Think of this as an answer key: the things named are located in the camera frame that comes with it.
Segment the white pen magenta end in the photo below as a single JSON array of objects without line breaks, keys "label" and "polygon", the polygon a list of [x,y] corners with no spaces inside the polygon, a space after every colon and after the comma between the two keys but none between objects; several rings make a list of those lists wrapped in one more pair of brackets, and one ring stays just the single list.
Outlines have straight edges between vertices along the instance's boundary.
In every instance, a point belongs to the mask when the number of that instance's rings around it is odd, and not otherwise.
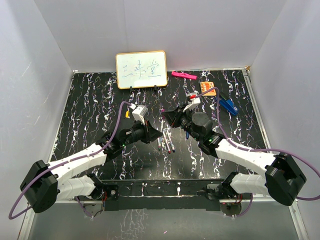
[{"label": "white pen magenta end", "polygon": [[164,119],[161,120],[160,132],[163,135],[163,128],[164,128]]}]

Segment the yellow pen cap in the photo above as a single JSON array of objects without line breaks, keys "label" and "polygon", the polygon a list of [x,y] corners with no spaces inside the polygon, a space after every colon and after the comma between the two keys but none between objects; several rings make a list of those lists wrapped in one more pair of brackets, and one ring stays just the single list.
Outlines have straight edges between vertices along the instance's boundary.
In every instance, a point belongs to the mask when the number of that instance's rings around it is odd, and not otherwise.
[{"label": "yellow pen cap", "polygon": [[129,111],[126,111],[126,113],[125,113],[125,117],[126,117],[127,119],[129,119],[129,118],[130,118],[130,112],[129,112]]}]

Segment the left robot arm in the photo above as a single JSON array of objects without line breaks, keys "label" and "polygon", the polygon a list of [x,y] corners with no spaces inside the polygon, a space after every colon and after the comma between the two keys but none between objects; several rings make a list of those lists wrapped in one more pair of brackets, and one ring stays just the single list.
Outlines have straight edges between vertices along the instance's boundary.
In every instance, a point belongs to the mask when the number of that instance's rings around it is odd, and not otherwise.
[{"label": "left robot arm", "polygon": [[86,196],[93,200],[103,195],[97,177],[76,177],[93,167],[103,165],[122,154],[123,148],[142,142],[149,144],[163,134],[146,120],[121,127],[115,134],[106,132],[84,150],[52,163],[36,161],[23,179],[20,190],[35,213],[48,210],[57,200]]}]

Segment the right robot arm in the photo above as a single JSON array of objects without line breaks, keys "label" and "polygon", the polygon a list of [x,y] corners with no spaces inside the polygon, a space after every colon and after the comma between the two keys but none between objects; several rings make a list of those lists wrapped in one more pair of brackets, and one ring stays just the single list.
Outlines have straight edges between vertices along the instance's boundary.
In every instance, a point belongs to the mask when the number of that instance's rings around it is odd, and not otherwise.
[{"label": "right robot arm", "polygon": [[213,121],[204,112],[184,111],[178,107],[161,115],[172,128],[185,130],[206,155],[231,161],[254,172],[231,172],[218,187],[209,191],[212,195],[233,199],[240,194],[261,194],[290,206],[307,181],[291,155],[256,152],[252,148],[245,151],[241,144],[228,141],[214,131]]}]

